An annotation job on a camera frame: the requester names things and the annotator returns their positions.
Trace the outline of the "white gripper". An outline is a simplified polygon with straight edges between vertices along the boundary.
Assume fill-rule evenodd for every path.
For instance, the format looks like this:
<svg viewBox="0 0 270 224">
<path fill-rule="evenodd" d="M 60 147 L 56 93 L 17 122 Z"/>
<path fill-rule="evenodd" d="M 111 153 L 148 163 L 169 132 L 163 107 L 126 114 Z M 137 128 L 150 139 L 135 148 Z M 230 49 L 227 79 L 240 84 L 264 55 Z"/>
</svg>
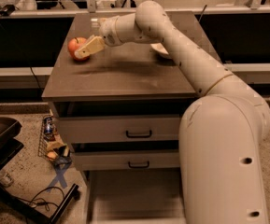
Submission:
<svg viewBox="0 0 270 224">
<path fill-rule="evenodd" d="M 110 47 L 121 45 L 121 41 L 116 31 L 116 22 L 118 21 L 118 18 L 118 16 L 101 18 L 99 20 L 100 36 L 91 35 L 89 39 L 74 52 L 76 58 L 84 59 L 103 50 L 105 48 L 105 43 Z"/>
</svg>

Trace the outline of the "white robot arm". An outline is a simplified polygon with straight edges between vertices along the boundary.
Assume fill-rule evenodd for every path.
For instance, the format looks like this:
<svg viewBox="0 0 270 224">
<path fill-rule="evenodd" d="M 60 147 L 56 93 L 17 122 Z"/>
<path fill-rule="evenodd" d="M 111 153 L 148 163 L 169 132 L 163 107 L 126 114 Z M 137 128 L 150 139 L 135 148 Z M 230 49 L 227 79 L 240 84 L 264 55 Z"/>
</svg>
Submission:
<svg viewBox="0 0 270 224">
<path fill-rule="evenodd" d="M 160 43 L 198 95 L 179 126 L 187 224 L 269 224 L 259 144 L 270 107 L 248 84 L 180 32 L 156 2 L 102 21 L 75 52 L 88 57 L 127 42 Z"/>
</svg>

